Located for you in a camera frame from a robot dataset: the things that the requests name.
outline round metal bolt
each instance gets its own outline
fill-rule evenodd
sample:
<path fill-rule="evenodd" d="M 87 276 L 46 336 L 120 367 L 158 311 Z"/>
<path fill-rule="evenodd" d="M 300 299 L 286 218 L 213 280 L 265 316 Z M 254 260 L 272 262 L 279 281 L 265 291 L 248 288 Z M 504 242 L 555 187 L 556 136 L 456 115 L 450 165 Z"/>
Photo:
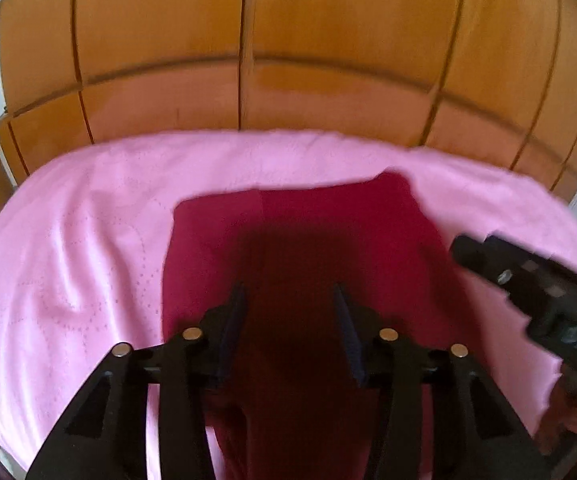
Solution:
<path fill-rule="evenodd" d="M 499 285 L 504 285 L 505 283 L 510 282 L 511 278 L 513 277 L 513 273 L 510 269 L 506 269 L 502 274 L 497 277 L 497 283 Z"/>
<path fill-rule="evenodd" d="M 128 343 L 117 343 L 110 352 L 115 355 L 115 357 L 124 357 L 130 354 L 131 350 L 133 350 L 133 347 Z"/>
<path fill-rule="evenodd" d="M 392 328 L 383 328 L 379 331 L 379 338 L 383 341 L 396 341 L 399 336 Z"/>
<path fill-rule="evenodd" d="M 184 332 L 182 332 L 182 337 L 184 337 L 187 341 L 197 341 L 197 339 L 203 335 L 204 333 L 202 332 L 202 329 L 196 326 L 187 328 Z"/>
<path fill-rule="evenodd" d="M 451 346 L 451 353 L 455 357 L 466 357 L 469 355 L 469 349 L 460 343 L 455 343 Z"/>

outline silver screw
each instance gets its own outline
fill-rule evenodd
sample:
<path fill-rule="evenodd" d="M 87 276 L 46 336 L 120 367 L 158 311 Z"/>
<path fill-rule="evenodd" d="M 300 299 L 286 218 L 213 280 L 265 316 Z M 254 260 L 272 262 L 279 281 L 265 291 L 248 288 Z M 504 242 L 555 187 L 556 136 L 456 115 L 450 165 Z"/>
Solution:
<path fill-rule="evenodd" d="M 397 341 L 400 335 L 392 328 L 383 328 L 379 331 L 379 338 L 382 341 Z"/>
<path fill-rule="evenodd" d="M 513 277 L 513 273 L 510 269 L 506 269 L 502 274 L 497 277 L 497 283 L 499 285 L 504 285 L 505 283 L 510 282 L 511 278 Z"/>
<path fill-rule="evenodd" d="M 200 337 L 202 337 L 204 333 L 202 332 L 201 328 L 196 326 L 187 328 L 184 332 L 182 332 L 182 337 L 187 341 L 197 341 Z"/>
<path fill-rule="evenodd" d="M 131 350 L 133 350 L 133 347 L 128 343 L 117 343 L 110 352 L 115 355 L 115 357 L 124 357 L 130 354 Z"/>
<path fill-rule="evenodd" d="M 466 357 L 467 355 L 469 355 L 469 349 L 460 343 L 455 343 L 451 347 L 451 353 L 455 357 Z"/>

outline pink bedsheet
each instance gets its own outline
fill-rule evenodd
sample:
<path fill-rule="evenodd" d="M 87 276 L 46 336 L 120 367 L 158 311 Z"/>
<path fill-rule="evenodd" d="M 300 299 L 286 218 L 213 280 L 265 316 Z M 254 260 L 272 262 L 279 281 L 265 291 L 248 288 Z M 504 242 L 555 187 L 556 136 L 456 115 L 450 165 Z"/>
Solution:
<path fill-rule="evenodd" d="M 409 178 L 447 244 L 497 231 L 577 269 L 577 222 L 564 203 L 529 178 L 426 148 L 317 132 L 168 132 L 86 148 L 37 171 L 0 214 L 2 447 L 27 468 L 114 343 L 162 342 L 162 265 L 179 201 L 352 182 L 386 168 Z M 494 377 L 534 431 L 558 362 L 526 341 L 525 319 L 501 293 L 465 277 Z"/>

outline red cloth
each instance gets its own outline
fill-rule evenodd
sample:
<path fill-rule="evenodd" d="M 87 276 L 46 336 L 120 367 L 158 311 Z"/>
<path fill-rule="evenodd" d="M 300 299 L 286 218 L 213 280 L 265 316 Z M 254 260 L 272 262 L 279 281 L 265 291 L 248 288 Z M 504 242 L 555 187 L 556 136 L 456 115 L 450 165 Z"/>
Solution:
<path fill-rule="evenodd" d="M 237 281 L 249 314 L 232 376 L 206 406 L 235 480 L 362 477 L 376 395 L 351 380 L 333 311 L 336 282 L 385 326 L 424 346 L 464 343 L 484 361 L 454 264 L 398 174 L 177 206 L 164 264 L 165 338 L 224 303 Z"/>

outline red garment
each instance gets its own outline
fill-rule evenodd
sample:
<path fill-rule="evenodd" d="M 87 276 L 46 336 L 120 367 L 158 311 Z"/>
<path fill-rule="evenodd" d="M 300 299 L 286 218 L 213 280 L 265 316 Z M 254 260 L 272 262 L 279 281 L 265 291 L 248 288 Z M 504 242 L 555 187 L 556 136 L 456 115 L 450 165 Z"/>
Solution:
<path fill-rule="evenodd" d="M 164 264 L 165 338 L 224 303 L 237 281 L 249 314 L 232 376 L 206 406 L 233 480 L 362 477 L 376 395 L 350 377 L 333 311 L 336 282 L 417 343 L 461 342 L 484 360 L 454 264 L 398 174 L 177 206 Z M 429 431 L 425 424 L 427 460 Z"/>

